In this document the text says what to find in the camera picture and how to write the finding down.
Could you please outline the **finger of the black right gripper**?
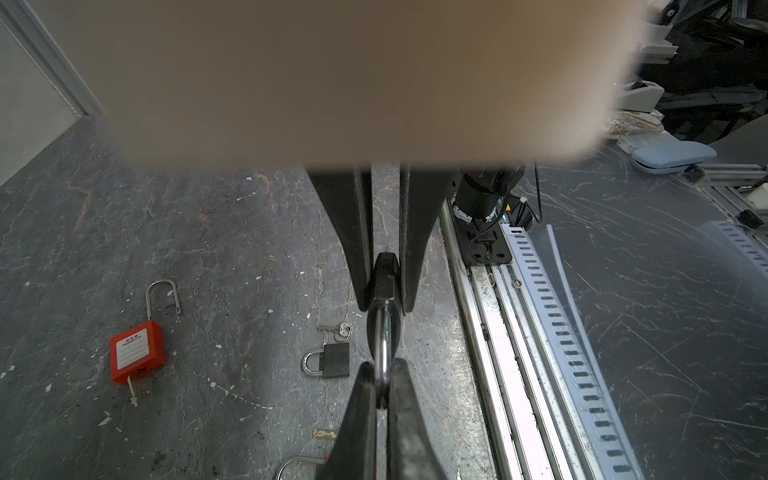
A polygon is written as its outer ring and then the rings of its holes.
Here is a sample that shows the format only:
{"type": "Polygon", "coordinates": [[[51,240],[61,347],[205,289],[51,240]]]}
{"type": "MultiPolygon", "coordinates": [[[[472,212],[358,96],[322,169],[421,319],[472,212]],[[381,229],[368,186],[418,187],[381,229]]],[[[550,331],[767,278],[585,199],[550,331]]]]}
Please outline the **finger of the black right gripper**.
{"type": "Polygon", "coordinates": [[[342,245],[358,307],[367,311],[374,265],[371,170],[307,173],[342,245]]]}
{"type": "Polygon", "coordinates": [[[399,260],[405,313],[414,309],[427,244],[456,174],[411,167],[400,171],[399,260]]]}

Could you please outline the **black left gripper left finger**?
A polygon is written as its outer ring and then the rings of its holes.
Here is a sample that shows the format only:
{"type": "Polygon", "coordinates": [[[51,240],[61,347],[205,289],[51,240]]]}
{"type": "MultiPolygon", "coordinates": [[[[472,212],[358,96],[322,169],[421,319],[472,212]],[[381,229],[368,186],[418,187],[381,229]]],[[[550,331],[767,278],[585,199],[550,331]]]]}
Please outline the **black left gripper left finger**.
{"type": "Polygon", "coordinates": [[[364,362],[326,463],[316,479],[374,479],[376,475],[377,390],[374,367],[364,362]]]}

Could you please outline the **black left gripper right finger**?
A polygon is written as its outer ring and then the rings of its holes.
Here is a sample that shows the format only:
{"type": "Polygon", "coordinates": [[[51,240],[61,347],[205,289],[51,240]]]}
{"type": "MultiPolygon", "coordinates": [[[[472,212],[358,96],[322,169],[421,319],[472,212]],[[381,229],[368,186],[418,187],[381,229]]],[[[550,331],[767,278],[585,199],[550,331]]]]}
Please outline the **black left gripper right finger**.
{"type": "Polygon", "coordinates": [[[408,364],[391,366],[387,414],[387,478],[447,478],[429,439],[408,364]]]}

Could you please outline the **red long-shackle padlock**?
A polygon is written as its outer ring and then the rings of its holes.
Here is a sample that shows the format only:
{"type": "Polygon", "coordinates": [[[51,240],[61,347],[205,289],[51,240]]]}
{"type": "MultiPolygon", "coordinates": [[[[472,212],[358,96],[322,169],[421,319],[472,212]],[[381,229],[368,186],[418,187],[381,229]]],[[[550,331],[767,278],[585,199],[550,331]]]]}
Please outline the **red long-shackle padlock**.
{"type": "Polygon", "coordinates": [[[286,473],[293,472],[294,470],[316,472],[325,464],[326,460],[323,458],[315,458],[302,455],[291,456],[280,464],[272,479],[282,480],[285,478],[286,473]]]}

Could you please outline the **small black padlock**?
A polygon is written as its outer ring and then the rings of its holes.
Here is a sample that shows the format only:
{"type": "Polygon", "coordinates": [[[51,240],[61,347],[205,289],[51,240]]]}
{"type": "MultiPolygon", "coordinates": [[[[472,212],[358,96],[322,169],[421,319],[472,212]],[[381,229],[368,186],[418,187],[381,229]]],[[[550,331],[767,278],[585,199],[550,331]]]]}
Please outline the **small black padlock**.
{"type": "Polygon", "coordinates": [[[369,285],[367,339],[373,360],[377,407],[386,409],[392,364],[400,338],[401,288],[399,262],[392,252],[378,255],[369,285]]]}

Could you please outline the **small red padlock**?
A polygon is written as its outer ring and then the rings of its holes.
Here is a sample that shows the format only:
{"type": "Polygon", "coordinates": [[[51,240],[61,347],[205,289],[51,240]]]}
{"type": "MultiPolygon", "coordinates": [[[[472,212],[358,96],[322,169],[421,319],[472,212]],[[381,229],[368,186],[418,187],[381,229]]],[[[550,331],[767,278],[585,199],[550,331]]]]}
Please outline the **small red padlock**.
{"type": "Polygon", "coordinates": [[[152,308],[152,291],[162,284],[170,286],[175,312],[177,315],[182,314],[176,282],[171,279],[154,281],[145,290],[146,320],[112,337],[109,342],[110,379],[117,384],[128,386],[130,404],[134,407],[138,407],[134,381],[146,378],[167,361],[162,327],[153,320],[152,308]]]}

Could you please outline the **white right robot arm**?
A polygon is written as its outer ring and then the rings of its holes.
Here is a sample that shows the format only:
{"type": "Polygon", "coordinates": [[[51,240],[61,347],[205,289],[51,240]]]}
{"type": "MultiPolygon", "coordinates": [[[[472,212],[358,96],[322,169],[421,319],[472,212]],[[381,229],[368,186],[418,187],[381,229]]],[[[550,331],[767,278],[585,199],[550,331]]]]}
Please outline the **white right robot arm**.
{"type": "MultiPolygon", "coordinates": [[[[443,202],[452,200],[459,219],[498,222],[525,168],[427,170],[400,167],[398,286],[402,311],[413,310],[423,259],[443,202]]],[[[373,184],[369,167],[310,170],[310,181],[341,242],[358,307],[374,301],[373,184]]]]}

